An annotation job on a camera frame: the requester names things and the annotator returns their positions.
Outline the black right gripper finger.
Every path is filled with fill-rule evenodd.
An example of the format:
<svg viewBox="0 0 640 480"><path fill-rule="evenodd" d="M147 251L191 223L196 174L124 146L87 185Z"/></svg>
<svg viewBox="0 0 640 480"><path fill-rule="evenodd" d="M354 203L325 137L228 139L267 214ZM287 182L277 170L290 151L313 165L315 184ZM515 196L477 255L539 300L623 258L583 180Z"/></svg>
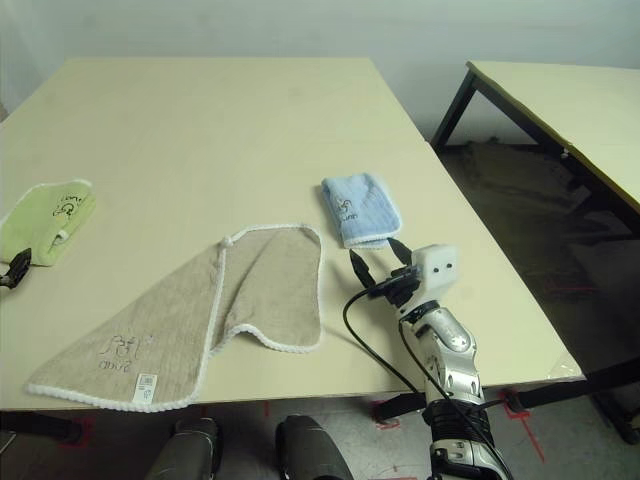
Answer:
<svg viewBox="0 0 640 480"><path fill-rule="evenodd" d="M395 238L389 238L388 243L394 255L403 265L407 267L413 265L412 250L409 247Z"/></svg>
<svg viewBox="0 0 640 480"><path fill-rule="evenodd" d="M353 271L365 289L369 289L375 286L375 280L369 273L369 266L365 260L356 253L353 249L349 250L349 257Z"/></svg>

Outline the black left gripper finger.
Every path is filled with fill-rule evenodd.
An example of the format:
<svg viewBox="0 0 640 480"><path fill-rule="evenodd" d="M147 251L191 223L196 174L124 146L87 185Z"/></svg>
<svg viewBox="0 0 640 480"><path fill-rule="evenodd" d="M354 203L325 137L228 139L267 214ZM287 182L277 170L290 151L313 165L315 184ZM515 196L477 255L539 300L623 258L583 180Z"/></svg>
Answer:
<svg viewBox="0 0 640 480"><path fill-rule="evenodd" d="M31 249L26 248L19 252L9 264L7 277L10 281L21 281L29 270L31 264Z"/></svg>

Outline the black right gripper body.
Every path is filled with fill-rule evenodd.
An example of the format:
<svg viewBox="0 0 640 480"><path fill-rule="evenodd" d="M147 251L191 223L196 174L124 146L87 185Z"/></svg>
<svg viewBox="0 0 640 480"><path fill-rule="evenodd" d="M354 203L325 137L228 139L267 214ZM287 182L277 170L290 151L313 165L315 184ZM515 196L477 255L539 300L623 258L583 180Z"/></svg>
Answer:
<svg viewBox="0 0 640 480"><path fill-rule="evenodd" d="M369 298L384 297L392 306L406 304L420 286L417 266L404 267L391 272L391 276L368 290Z"/></svg>

